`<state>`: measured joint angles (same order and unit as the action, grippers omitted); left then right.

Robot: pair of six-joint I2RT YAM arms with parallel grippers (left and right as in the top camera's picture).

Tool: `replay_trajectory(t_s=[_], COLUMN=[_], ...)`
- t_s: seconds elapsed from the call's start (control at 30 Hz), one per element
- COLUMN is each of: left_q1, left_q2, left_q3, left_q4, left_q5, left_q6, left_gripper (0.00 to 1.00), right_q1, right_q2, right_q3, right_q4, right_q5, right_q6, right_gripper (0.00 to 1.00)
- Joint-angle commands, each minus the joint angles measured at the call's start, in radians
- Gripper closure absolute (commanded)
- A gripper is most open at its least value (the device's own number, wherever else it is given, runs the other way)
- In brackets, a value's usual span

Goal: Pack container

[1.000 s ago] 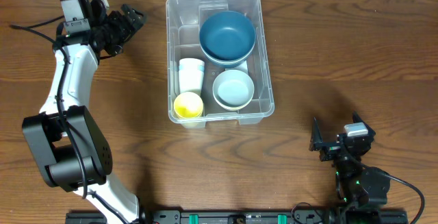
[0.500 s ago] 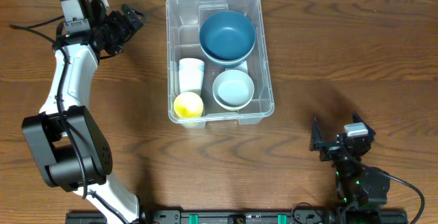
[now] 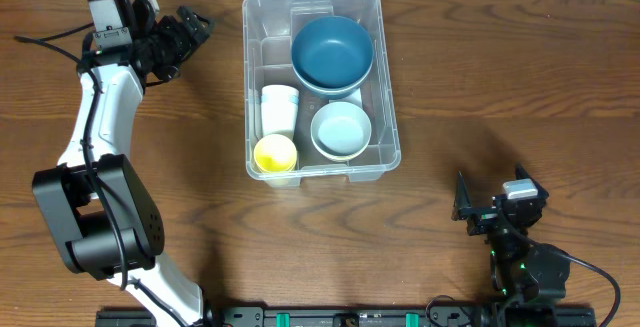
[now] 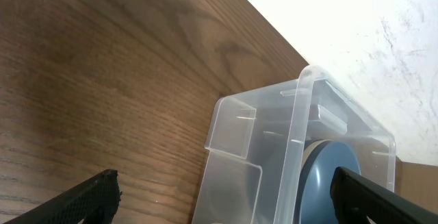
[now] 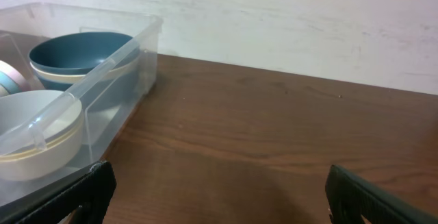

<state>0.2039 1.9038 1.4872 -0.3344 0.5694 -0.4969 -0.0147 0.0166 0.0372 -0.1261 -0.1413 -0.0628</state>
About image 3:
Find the cream white cup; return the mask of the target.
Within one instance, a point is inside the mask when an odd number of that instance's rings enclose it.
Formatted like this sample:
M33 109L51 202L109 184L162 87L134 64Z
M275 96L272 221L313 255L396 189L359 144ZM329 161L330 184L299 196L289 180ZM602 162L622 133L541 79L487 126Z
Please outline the cream white cup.
M264 136L279 134L292 140L297 122L296 105L263 105L261 125Z

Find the clear plastic storage container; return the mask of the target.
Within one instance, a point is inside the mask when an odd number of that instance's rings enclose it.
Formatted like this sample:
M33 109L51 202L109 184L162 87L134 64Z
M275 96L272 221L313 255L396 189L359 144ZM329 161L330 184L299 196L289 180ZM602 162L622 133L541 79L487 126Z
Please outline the clear plastic storage container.
M291 62L295 36L307 23L325 16L343 16L359 23L368 30L375 51L369 80L360 88L372 136L364 152L348 162L333 162L314 147L311 121L328 101L302 85ZM345 175L352 182L375 181L400 164L381 0L244 0L242 17L245 165L252 178L274 188L297 187L305 178L328 175ZM294 170L287 173L263 173L253 160L254 147L262 137L262 88L271 84L292 86L300 92L293 137L298 159Z

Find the dark blue bowl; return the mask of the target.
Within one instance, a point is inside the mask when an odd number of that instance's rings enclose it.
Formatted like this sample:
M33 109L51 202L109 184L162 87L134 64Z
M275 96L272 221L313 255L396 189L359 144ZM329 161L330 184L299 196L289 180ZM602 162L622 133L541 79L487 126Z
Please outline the dark blue bowl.
M291 46L294 71L306 83L325 90L355 87L370 72L375 57L369 32L343 16L307 23Z
M363 77L353 84L343 86L343 87L321 87L320 85L314 84L301 75L297 75L298 80L302 83L302 85L309 90L311 93L325 99L335 100L346 98L356 91L358 91L368 80L368 77Z

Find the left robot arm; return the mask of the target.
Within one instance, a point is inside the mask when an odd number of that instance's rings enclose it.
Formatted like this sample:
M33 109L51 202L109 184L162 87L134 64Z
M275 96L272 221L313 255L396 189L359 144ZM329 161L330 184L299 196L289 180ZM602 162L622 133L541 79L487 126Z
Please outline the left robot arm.
M66 267L130 293L146 308L142 325L218 326L201 287L165 251L159 209L129 160L146 90L177 78L214 23L186 6L164 16L157 0L88 3L74 60L81 105L55 167L34 175L38 207Z

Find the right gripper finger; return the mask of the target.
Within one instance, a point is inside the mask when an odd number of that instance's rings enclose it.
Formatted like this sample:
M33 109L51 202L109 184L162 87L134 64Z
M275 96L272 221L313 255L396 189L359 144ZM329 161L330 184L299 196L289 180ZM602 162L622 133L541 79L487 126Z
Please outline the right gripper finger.
M515 167L515 176L517 180L528 179L534 186L539 187L538 182L526 171L526 169L520 163L518 163Z
M456 191L453 203L453 211L451 218L454 221L466 220L470 215L473 208L469 192L462 176L462 173L457 174Z

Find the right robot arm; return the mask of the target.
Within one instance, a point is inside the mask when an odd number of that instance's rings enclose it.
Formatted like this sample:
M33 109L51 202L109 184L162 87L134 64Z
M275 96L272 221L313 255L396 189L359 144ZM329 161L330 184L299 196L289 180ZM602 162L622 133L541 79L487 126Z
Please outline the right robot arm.
M467 223L467 234L484 235L491 247L491 278L506 300L492 308L498 326L524 319L527 309L550 310L566 296L569 262L549 245L532 241L527 229L542 217L549 193L520 165L515 179L502 185L503 193L488 207L475 207L459 175L452 219Z

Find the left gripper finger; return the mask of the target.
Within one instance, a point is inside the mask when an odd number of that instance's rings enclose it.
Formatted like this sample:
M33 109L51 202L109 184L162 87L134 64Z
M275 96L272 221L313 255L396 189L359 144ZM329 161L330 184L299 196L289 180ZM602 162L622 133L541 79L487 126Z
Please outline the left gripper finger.
M191 7L181 5L176 13L181 19L181 24L187 30L211 30L213 28L211 19L197 14Z
M215 23L208 19L190 19L185 26L189 33L190 51L195 52L212 35Z

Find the light blue cup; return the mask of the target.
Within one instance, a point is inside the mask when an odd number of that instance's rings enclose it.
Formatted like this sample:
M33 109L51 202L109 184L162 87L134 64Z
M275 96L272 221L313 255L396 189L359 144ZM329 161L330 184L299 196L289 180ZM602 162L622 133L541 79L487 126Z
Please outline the light blue cup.
M289 93L267 93L261 96L261 103L263 105L291 104L297 107L299 104L299 96Z

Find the yellow small bowl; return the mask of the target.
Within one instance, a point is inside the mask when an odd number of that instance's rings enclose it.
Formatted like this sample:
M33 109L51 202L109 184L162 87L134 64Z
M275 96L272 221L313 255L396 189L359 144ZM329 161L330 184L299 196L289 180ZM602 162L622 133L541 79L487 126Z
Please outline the yellow small bowl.
M326 151L323 150L319 150L319 153L324 156L325 158L334 161L334 162L346 162L346 161L350 161L356 157L358 157L359 155L361 155L364 152L364 150L355 152L353 154L348 154L348 155L334 155L331 153L328 153Z

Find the grey small bowl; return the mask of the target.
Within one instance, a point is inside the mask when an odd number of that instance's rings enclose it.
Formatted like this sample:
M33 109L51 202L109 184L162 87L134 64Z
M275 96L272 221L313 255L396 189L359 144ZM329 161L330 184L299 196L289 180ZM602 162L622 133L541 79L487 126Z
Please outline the grey small bowl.
M372 124L362 108L349 102L332 102L314 115L310 133L318 152L348 155L367 148Z

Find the pink cup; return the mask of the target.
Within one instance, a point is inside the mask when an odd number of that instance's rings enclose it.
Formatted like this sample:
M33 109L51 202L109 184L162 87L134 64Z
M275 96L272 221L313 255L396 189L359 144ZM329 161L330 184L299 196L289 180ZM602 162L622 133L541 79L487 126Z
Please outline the pink cup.
M271 84L262 88L263 95L286 95L286 96L299 96L299 90L288 85Z

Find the yellow cup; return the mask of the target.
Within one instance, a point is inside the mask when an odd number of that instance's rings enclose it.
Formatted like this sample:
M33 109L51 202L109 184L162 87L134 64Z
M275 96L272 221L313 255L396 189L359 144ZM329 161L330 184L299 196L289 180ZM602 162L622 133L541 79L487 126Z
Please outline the yellow cup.
M298 152L294 142L281 134L271 134L260 139L253 150L253 160L264 173L292 171Z

